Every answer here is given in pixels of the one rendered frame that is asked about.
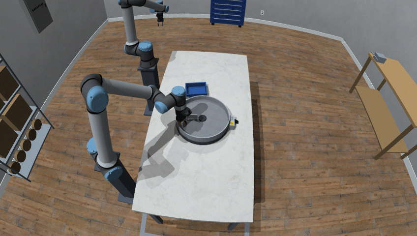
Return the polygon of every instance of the blue tool cabinet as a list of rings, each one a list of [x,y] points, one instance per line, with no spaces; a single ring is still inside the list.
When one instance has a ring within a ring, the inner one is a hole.
[[[210,22],[243,26],[246,0],[211,0]]]

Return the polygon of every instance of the electrical panel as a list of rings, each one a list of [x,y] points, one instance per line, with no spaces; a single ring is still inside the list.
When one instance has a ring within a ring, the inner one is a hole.
[[[19,2],[35,32],[41,33],[52,23],[52,16],[45,0],[19,0]]]

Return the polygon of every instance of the gray wall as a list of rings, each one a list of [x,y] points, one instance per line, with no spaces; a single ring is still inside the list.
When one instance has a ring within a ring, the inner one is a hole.
[[[121,17],[117,0],[104,0],[108,18]],[[210,0],[165,0],[168,14],[210,14]],[[284,23],[342,37],[363,66],[369,52],[379,52],[400,61],[417,81],[417,1],[415,0],[247,0],[245,17]],[[135,15],[149,15],[148,9],[134,8]],[[366,74],[374,87],[382,75],[371,63]],[[400,129],[410,121],[389,86],[381,90],[384,100]],[[417,143],[417,131],[405,141],[408,148]],[[417,153],[410,162],[417,171]]]
[[[103,0],[46,0],[53,22],[34,32],[17,0],[1,1],[0,53],[42,106],[58,79],[107,19]]]

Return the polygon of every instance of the brown cylinder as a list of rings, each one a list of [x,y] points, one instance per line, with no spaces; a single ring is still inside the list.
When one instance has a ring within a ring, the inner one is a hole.
[[[20,142],[20,149],[22,149],[23,151],[29,151],[31,147],[32,147],[32,144],[30,143],[29,139],[23,139]]]
[[[36,130],[35,129],[28,129],[26,131],[26,138],[30,141],[33,141],[36,139]]]
[[[19,162],[16,162],[16,161],[12,161],[11,163],[10,163],[10,167],[11,168],[13,168],[13,169],[15,169],[17,172],[20,172],[20,163]],[[12,174],[16,174],[14,171],[12,171],[11,169],[9,169],[9,171],[12,173]]]
[[[39,119],[32,120],[32,129],[39,130],[42,127],[42,122]]]
[[[24,162],[26,160],[26,152],[23,150],[17,150],[14,153],[14,159],[18,162]]]

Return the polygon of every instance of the blue tray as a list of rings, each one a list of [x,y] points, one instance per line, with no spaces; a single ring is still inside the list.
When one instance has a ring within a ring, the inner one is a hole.
[[[185,96],[194,97],[207,95],[207,84],[205,82],[185,83]]]

